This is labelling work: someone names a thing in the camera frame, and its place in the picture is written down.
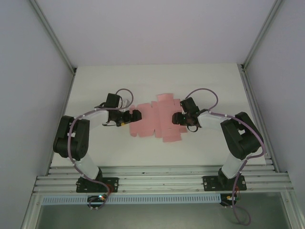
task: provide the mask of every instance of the metal bracket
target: metal bracket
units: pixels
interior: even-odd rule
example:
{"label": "metal bracket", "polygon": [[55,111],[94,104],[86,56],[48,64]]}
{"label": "metal bracket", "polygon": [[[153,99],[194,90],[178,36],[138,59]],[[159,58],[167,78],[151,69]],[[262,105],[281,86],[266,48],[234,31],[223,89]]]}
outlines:
{"label": "metal bracket", "polygon": [[[103,177],[101,182],[108,186],[112,193],[118,192],[119,178],[118,177]],[[84,178],[79,178],[76,182],[77,193],[105,193],[107,188],[101,184],[93,183]]]}
{"label": "metal bracket", "polygon": [[[218,181],[218,176],[205,176],[203,177],[203,187],[205,191],[232,191],[235,178],[230,179],[227,185],[223,187]],[[246,191],[247,185],[244,176],[239,176],[236,185],[240,191]]]}

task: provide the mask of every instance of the pink fabric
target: pink fabric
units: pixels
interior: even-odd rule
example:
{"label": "pink fabric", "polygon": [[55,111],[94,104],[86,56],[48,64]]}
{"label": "pink fabric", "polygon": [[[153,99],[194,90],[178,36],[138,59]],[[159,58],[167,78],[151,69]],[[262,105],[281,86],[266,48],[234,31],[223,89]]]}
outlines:
{"label": "pink fabric", "polygon": [[161,94],[157,96],[158,101],[152,104],[140,104],[137,106],[142,113],[142,120],[130,123],[130,134],[136,137],[152,136],[163,138],[163,142],[181,141],[181,133],[187,133],[185,126],[172,124],[172,116],[176,112],[181,112],[179,99],[173,99],[173,94]]}

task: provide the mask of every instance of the white tabletop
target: white tabletop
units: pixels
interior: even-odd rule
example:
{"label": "white tabletop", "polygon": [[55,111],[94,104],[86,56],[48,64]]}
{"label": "white tabletop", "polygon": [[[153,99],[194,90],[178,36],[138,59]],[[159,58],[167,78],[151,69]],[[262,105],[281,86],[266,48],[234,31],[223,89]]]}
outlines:
{"label": "white tabletop", "polygon": [[[175,64],[79,67],[73,83],[66,115],[78,116],[106,100],[108,93],[128,88],[135,105],[157,101],[157,95],[173,93],[183,99],[192,90],[205,87],[219,97],[215,112],[235,115],[251,111],[236,64]],[[130,98],[127,92],[120,95]],[[200,109],[215,102],[213,94],[199,91],[193,96]],[[223,133],[200,129],[182,133],[182,141],[164,143],[161,138],[132,137],[129,126],[103,127],[90,131],[88,153],[98,166],[192,166],[222,165],[228,154]],[[265,165],[264,157],[250,165]],[[54,154],[52,166],[70,166]]]}

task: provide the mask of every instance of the robotic arm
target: robotic arm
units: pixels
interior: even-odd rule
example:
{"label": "robotic arm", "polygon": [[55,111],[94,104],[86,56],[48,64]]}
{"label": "robotic arm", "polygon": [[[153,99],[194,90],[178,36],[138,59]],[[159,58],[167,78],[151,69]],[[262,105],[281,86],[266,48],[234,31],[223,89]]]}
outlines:
{"label": "robotic arm", "polygon": [[[232,190],[234,178],[241,170],[246,158],[261,147],[257,137],[248,128],[232,118],[214,115],[207,109],[200,111],[191,97],[181,101],[181,106],[185,113],[175,113],[173,124],[196,126],[196,131],[203,128],[223,132],[230,154],[225,164],[219,169],[217,180],[223,190]],[[235,117],[249,125],[263,141],[261,134],[247,113],[240,112]]]}
{"label": "robotic arm", "polygon": [[[102,171],[94,164],[90,155],[87,153],[89,147],[89,132],[100,126],[108,126],[110,122],[116,126],[121,126],[130,122],[136,122],[142,119],[139,110],[133,110],[132,114],[119,107],[122,98],[117,94],[108,94],[106,102],[95,107],[95,110],[88,112],[84,118],[74,118],[63,116],[60,120],[59,127],[53,143],[53,151],[60,154],[63,158],[69,158],[76,170],[81,173],[81,177],[76,183],[76,192],[106,192],[107,188],[102,186],[104,183],[111,186],[112,192],[117,190],[118,178],[105,178]],[[131,103],[128,100],[122,100],[122,106],[128,107]],[[70,143],[70,153],[68,153],[68,142]]]}

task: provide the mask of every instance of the purple cable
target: purple cable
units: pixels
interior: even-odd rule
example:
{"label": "purple cable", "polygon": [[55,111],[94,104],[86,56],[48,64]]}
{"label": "purple cable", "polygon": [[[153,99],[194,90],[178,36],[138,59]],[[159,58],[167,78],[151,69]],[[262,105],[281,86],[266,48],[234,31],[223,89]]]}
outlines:
{"label": "purple cable", "polygon": [[213,92],[211,89],[208,89],[208,88],[198,88],[198,89],[196,89],[196,90],[193,90],[191,93],[189,93],[189,94],[186,96],[186,99],[187,99],[191,94],[193,94],[194,92],[197,92],[197,91],[200,91],[200,90],[212,92],[212,93],[215,95],[215,97],[216,97],[216,103],[215,103],[213,106],[211,106],[208,110],[211,110],[211,109],[213,109],[214,107],[216,107],[217,104],[218,104],[218,96],[217,96],[217,94],[216,94],[215,92]]}
{"label": "purple cable", "polygon": [[[244,168],[245,165],[247,164],[248,160],[251,159],[251,158],[257,158],[257,157],[263,156],[263,155],[266,153],[266,147],[265,147],[263,141],[261,140],[260,136],[259,136],[259,135],[254,131],[254,129],[252,129],[247,123],[245,123],[245,122],[243,122],[242,120],[240,120],[240,119],[238,119],[238,118],[236,118],[236,117],[234,117],[234,116],[231,116],[231,115],[211,112],[211,109],[213,109],[214,107],[216,107],[216,105],[218,104],[218,96],[217,96],[217,94],[216,94],[214,91],[212,91],[211,89],[208,89],[208,88],[198,88],[198,89],[192,91],[191,93],[189,93],[189,94],[186,96],[186,99],[187,99],[191,94],[193,94],[194,92],[199,91],[199,90],[210,91],[210,92],[212,92],[212,93],[215,95],[215,97],[216,97],[216,103],[215,103],[212,107],[210,107],[210,108],[208,109],[208,111],[209,111],[210,114],[216,115],[216,116],[220,116],[220,117],[228,117],[228,118],[231,118],[231,119],[233,119],[233,120],[235,120],[235,121],[238,121],[240,124],[244,125],[247,129],[249,129],[249,130],[251,131],[251,133],[257,138],[258,142],[259,142],[259,143],[261,144],[261,146],[262,146],[262,152],[261,152],[261,154],[255,155],[255,156],[248,156],[248,157],[246,158],[246,160],[244,161],[244,163],[243,163],[242,166],[240,167],[239,171],[237,172],[237,175],[236,175],[236,178],[235,178],[235,181],[234,181],[234,184],[233,184],[233,190],[232,190],[232,208],[233,208],[233,213],[234,213],[234,215],[235,215],[235,217],[236,217],[236,219],[237,219],[237,221],[238,221],[239,224],[244,225],[244,226],[249,226],[249,225],[251,224],[251,220],[252,220],[252,219],[251,219],[250,213],[249,213],[245,208],[240,207],[240,206],[235,206],[235,204],[234,204],[235,189],[236,189],[236,185],[237,185],[237,180],[238,180],[238,178],[239,178],[239,176],[240,176],[240,174],[241,174],[243,168]],[[243,223],[243,222],[238,218],[238,215],[237,215],[237,212],[236,212],[236,208],[242,209],[242,210],[244,210],[244,211],[246,212],[246,214],[247,214],[248,217],[249,217],[249,221],[248,221],[247,223]]]}
{"label": "purple cable", "polygon": [[122,88],[122,89],[118,90],[115,94],[117,94],[117,93],[120,92],[120,91],[128,91],[128,92],[131,94],[132,100],[131,100],[131,102],[130,102],[128,105],[126,105],[125,107],[121,107],[121,108],[96,108],[96,109],[94,109],[94,110],[92,110],[92,111],[88,111],[88,112],[86,112],[86,113],[84,113],[84,114],[82,114],[82,115],[76,117],[76,118],[73,120],[73,122],[71,123],[71,127],[70,127],[70,129],[69,129],[69,135],[68,135],[68,156],[69,156],[70,161],[73,163],[74,168],[75,168],[76,171],[78,171],[78,172],[81,174],[81,176],[83,176],[85,179],[87,179],[87,180],[89,180],[89,181],[91,181],[91,182],[93,182],[93,183],[101,184],[101,185],[103,185],[105,188],[107,188],[107,197],[106,197],[105,201],[98,207],[98,209],[102,208],[102,207],[105,205],[105,203],[107,202],[108,197],[109,197],[109,195],[110,195],[109,187],[108,187],[106,184],[104,184],[103,182],[100,182],[100,181],[97,181],[97,180],[93,180],[93,179],[91,179],[90,177],[86,176],[86,175],[77,167],[77,165],[75,164],[75,160],[72,158],[72,154],[71,154],[71,135],[72,135],[72,131],[73,131],[74,125],[75,125],[75,123],[77,122],[77,120],[79,120],[79,119],[81,119],[81,118],[84,118],[85,116],[91,115],[91,114],[93,114],[93,113],[95,113],[95,112],[98,112],[98,111],[105,111],[105,110],[122,110],[122,109],[128,108],[128,107],[133,103],[133,94],[132,94],[132,92],[131,92],[129,89],[126,89],[126,88]]}

